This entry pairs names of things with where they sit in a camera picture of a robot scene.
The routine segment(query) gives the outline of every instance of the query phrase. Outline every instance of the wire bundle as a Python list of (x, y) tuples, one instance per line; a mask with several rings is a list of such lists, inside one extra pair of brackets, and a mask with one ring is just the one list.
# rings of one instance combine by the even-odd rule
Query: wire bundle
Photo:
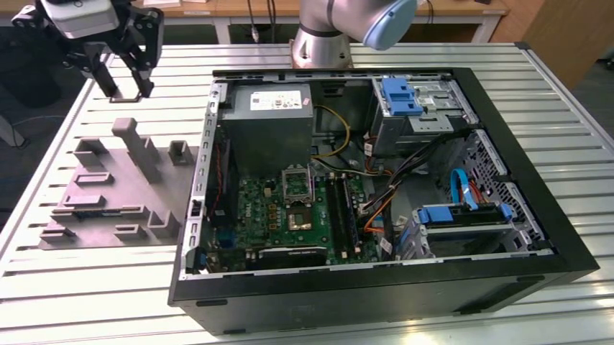
[(369, 202), (366, 202), (366, 204), (364, 204), (362, 206), (362, 208), (369, 208), (378, 202), (381, 202), (378, 208), (374, 210), (374, 213), (366, 222), (366, 225), (364, 226), (365, 232), (382, 232), (380, 229), (370, 228), (370, 224), (376, 216), (384, 211), (385, 207), (388, 207), (397, 186), (402, 183), (402, 180), (411, 173), (411, 171), (413, 171), (413, 169), (420, 167), (427, 162), (432, 153), (435, 153), (435, 150), (437, 149), (439, 145), (444, 144), (451, 139), (464, 137), (465, 135), (468, 135), (471, 131), (471, 129), (460, 129), (453, 133), (440, 134), (401, 162), (398, 168), (393, 172), (392, 176), (388, 178), (386, 189), (382, 192), (380, 192), (378, 195), (376, 195), (373, 199)]

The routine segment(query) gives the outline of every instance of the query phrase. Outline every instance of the open computer tower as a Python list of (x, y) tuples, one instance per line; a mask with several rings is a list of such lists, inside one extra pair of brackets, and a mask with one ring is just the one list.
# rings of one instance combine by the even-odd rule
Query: open computer tower
[(213, 76), (168, 297), (213, 335), (491, 312), (599, 268), (469, 69)]

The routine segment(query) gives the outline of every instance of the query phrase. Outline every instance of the gray power supply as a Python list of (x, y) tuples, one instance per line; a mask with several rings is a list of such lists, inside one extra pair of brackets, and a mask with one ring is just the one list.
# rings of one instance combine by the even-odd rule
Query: gray power supply
[(289, 165), (306, 166), (312, 117), (308, 84), (234, 88), (222, 120), (241, 175), (276, 176)]

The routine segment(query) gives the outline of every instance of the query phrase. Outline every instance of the aluminum table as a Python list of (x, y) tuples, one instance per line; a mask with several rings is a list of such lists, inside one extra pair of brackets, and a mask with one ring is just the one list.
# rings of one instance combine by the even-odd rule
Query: aluminum table
[[(81, 137), (106, 147), (116, 117), (133, 117), (156, 146), (196, 144), (213, 69), (288, 68), (288, 47), (165, 47), (152, 97), (109, 103), (87, 81), (0, 235), (0, 344), (541, 344), (614, 339), (614, 142), (529, 50), (511, 44), (352, 46), (356, 67), (472, 68), (601, 269), (492, 314), (214, 339), (166, 306), (174, 247), (35, 248), (59, 201)], [(129, 70), (108, 58), (122, 91)]]

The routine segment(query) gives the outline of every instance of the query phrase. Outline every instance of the power supply label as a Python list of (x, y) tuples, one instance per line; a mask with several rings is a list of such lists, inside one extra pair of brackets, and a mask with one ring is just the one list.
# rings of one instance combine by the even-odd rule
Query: power supply label
[(250, 110), (288, 110), (301, 107), (300, 91), (261, 91), (250, 94)]

